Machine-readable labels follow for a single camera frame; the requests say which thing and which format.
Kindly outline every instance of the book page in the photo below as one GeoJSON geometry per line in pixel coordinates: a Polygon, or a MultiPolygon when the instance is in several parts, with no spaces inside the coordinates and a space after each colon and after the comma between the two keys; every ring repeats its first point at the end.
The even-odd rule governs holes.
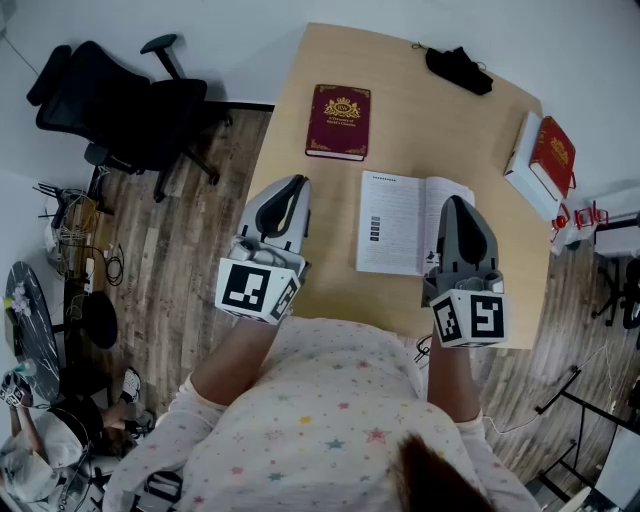
{"type": "Polygon", "coordinates": [[[421,275],[424,197],[423,179],[362,173],[358,271],[421,275]]]}
{"type": "Polygon", "coordinates": [[[467,201],[471,206],[475,206],[475,197],[471,189],[446,178],[427,178],[425,180],[424,192],[425,234],[421,265],[421,273],[423,275],[440,264],[440,256],[436,251],[438,246],[438,230],[440,229],[440,215],[446,200],[456,195],[467,201]]]}

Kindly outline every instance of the star pattern shirt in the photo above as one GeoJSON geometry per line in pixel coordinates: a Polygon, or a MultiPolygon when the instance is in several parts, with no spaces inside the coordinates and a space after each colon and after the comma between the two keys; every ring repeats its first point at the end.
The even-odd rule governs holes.
{"type": "Polygon", "coordinates": [[[480,420],[456,425],[425,397],[423,376],[395,335],[289,318],[262,377],[228,408],[206,402],[187,380],[112,476],[104,510],[125,509],[124,491],[141,483],[132,475],[181,468],[179,510],[399,511],[393,467],[409,433],[498,510],[537,510],[491,452],[480,420]]]}

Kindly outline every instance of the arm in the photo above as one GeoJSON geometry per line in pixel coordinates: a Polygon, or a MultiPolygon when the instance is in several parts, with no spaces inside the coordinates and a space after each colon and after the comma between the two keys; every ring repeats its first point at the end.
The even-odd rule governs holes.
{"type": "Polygon", "coordinates": [[[203,398],[220,405],[230,405],[258,377],[278,326],[238,320],[229,335],[198,366],[191,382],[203,398]]]}
{"type": "Polygon", "coordinates": [[[22,430],[22,426],[20,425],[18,411],[12,405],[9,406],[9,415],[11,416],[11,437],[16,437],[22,430]]]}
{"type": "Polygon", "coordinates": [[[40,434],[36,430],[35,425],[33,424],[33,420],[31,419],[31,414],[29,413],[29,409],[26,407],[20,408],[20,414],[22,415],[22,421],[24,422],[24,430],[27,432],[27,437],[29,438],[29,444],[31,445],[31,449],[40,455],[42,460],[44,460],[47,464],[49,463],[49,459],[47,458],[47,452],[44,449],[44,443],[40,438],[40,434]]]}
{"type": "Polygon", "coordinates": [[[150,435],[118,464],[103,510],[129,510],[128,492],[156,471],[184,466],[194,446],[213,431],[226,405],[253,384],[278,327],[239,320],[222,343],[180,386],[150,435]]]}
{"type": "Polygon", "coordinates": [[[469,350],[442,348],[436,329],[431,341],[427,400],[456,423],[473,420],[480,414],[478,392],[471,378],[469,350]]]}
{"type": "Polygon", "coordinates": [[[456,426],[476,475],[496,510],[540,512],[540,506],[526,487],[491,450],[484,438],[482,418],[456,426]]]}

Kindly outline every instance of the cable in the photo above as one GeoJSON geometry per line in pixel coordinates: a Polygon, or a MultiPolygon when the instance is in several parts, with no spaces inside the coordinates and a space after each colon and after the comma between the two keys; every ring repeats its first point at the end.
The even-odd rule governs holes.
{"type": "Polygon", "coordinates": [[[111,171],[104,165],[98,165],[96,169],[98,170],[98,177],[91,180],[91,183],[89,183],[89,196],[91,197],[96,197],[98,187],[100,186],[100,180],[107,174],[111,174],[111,171]]]}
{"type": "Polygon", "coordinates": [[[497,429],[496,424],[493,422],[493,419],[490,416],[483,416],[482,419],[487,419],[491,422],[491,426],[493,427],[493,430],[496,431],[496,433],[499,436],[503,436],[505,434],[509,434],[511,432],[515,432],[516,430],[520,430],[521,428],[524,427],[528,427],[529,425],[531,425],[534,421],[538,420],[542,418],[542,416],[540,415],[536,415],[534,418],[530,419],[529,421],[527,421],[524,425],[518,425],[517,427],[513,427],[513,428],[508,428],[507,430],[505,430],[504,432],[501,432],[500,430],[497,429]]]}
{"type": "MultiPolygon", "coordinates": [[[[426,50],[429,51],[429,47],[428,46],[424,46],[423,44],[420,44],[420,41],[418,41],[417,43],[413,43],[411,45],[411,48],[413,50],[426,50]]],[[[487,65],[482,62],[482,61],[476,61],[474,62],[476,66],[478,66],[479,69],[481,69],[482,71],[486,71],[487,70],[487,65]]]]}
{"type": "MultiPolygon", "coordinates": [[[[591,362],[591,360],[594,357],[596,357],[596,355],[598,355],[603,350],[604,350],[605,357],[607,358],[607,375],[609,376],[609,398],[607,400],[607,410],[608,410],[609,409],[609,405],[611,404],[611,398],[613,396],[613,378],[611,377],[611,364],[609,362],[608,341],[605,341],[604,346],[602,346],[598,350],[596,350],[593,354],[591,354],[591,357],[589,357],[589,359],[587,359],[584,363],[582,363],[580,366],[578,366],[577,370],[581,370],[586,365],[588,365],[591,362]]],[[[485,415],[485,416],[482,417],[483,420],[485,420],[485,419],[489,420],[489,422],[491,423],[491,426],[493,427],[493,430],[495,430],[496,433],[499,436],[503,436],[505,434],[509,434],[511,432],[515,432],[516,430],[520,430],[521,428],[527,427],[527,426],[531,425],[534,421],[536,421],[536,420],[538,420],[540,418],[542,418],[542,415],[541,414],[536,414],[536,416],[534,416],[532,419],[530,419],[529,421],[527,421],[523,425],[518,425],[516,427],[508,428],[505,431],[500,431],[496,427],[496,424],[494,423],[493,418],[491,416],[486,416],[485,415]]]]}
{"type": "Polygon", "coordinates": [[[109,259],[105,257],[100,249],[94,247],[93,245],[76,245],[66,244],[63,242],[60,242],[60,244],[64,245],[65,247],[75,247],[76,249],[92,249],[93,251],[97,252],[104,262],[104,273],[107,282],[111,286],[120,286],[120,284],[122,284],[122,280],[124,279],[124,251],[122,250],[122,246],[120,244],[118,244],[118,251],[120,251],[120,256],[111,256],[109,259]],[[115,272],[111,271],[112,266],[115,266],[115,272]]]}
{"type": "Polygon", "coordinates": [[[431,347],[425,347],[422,348],[423,343],[426,343],[426,341],[428,339],[431,338],[431,334],[428,334],[427,336],[424,336],[422,338],[420,338],[417,342],[416,342],[416,350],[418,351],[418,354],[416,354],[416,356],[413,358],[413,360],[416,363],[419,363],[420,360],[424,357],[427,356],[427,364],[420,366],[420,370],[423,370],[424,368],[426,368],[427,366],[429,366],[429,359],[431,359],[431,347]]]}
{"type": "MultiPolygon", "coordinates": [[[[89,459],[89,474],[91,474],[91,459],[89,459]]],[[[84,500],[87,499],[87,494],[89,494],[89,489],[91,489],[91,485],[89,485],[89,480],[87,480],[87,488],[84,491],[84,496],[82,497],[82,499],[80,500],[80,503],[78,503],[78,505],[76,506],[76,508],[73,510],[73,512],[78,512],[78,510],[80,510],[80,507],[82,506],[82,504],[84,503],[84,500]]]]}
{"type": "Polygon", "coordinates": [[[64,301],[62,301],[60,304],[58,304],[58,307],[56,309],[54,309],[53,313],[49,313],[49,316],[50,317],[54,316],[63,305],[64,305],[64,301]]]}
{"type": "Polygon", "coordinates": [[[24,61],[24,63],[31,68],[31,71],[33,71],[36,74],[36,76],[40,76],[40,73],[38,73],[36,69],[31,64],[29,64],[29,61],[22,56],[22,54],[16,49],[15,46],[13,46],[13,43],[9,41],[9,39],[7,38],[7,35],[3,33],[0,33],[0,35],[2,35],[2,37],[7,42],[7,44],[11,46],[13,51],[18,54],[18,57],[20,57],[24,61]]]}
{"type": "Polygon", "coordinates": [[[82,320],[82,307],[78,306],[77,304],[74,304],[74,301],[78,298],[78,297],[82,297],[84,299],[84,297],[86,297],[86,294],[84,293],[80,293],[78,295],[75,295],[72,299],[71,299],[71,305],[67,308],[67,310],[65,311],[65,316],[68,316],[71,318],[72,321],[78,321],[78,320],[82,320]],[[74,317],[73,315],[73,308],[77,309],[80,312],[80,316],[78,317],[74,317]]]}
{"type": "Polygon", "coordinates": [[[93,199],[91,199],[86,192],[80,189],[66,188],[62,190],[61,194],[63,196],[66,195],[66,196],[77,196],[77,197],[73,201],[71,201],[69,205],[66,207],[65,216],[64,216],[62,225],[60,227],[60,235],[59,235],[60,238],[62,240],[86,239],[87,235],[90,235],[93,232],[93,224],[95,223],[95,216],[98,208],[97,201],[94,201],[93,199]],[[73,228],[73,229],[67,228],[69,215],[71,213],[73,215],[76,214],[76,212],[73,210],[73,206],[75,206],[77,203],[84,203],[85,201],[89,201],[89,203],[91,203],[92,210],[87,216],[87,219],[84,225],[81,228],[73,228]]]}

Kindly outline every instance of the wooden table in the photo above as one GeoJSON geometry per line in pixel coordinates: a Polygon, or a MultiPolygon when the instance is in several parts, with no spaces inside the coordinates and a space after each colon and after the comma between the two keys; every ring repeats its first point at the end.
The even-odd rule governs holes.
{"type": "Polygon", "coordinates": [[[411,42],[333,25],[307,27],[258,159],[249,199],[270,183],[303,174],[313,189],[309,238],[313,264],[296,315],[352,320],[400,335],[431,332],[416,277],[356,272],[362,171],[443,176],[470,187],[494,230],[511,304],[510,339],[531,348],[544,299],[550,226],[503,178],[520,122],[540,102],[492,75],[476,96],[431,73],[411,42]],[[316,84],[371,89],[369,155],[364,162],[304,154],[316,84]]]}

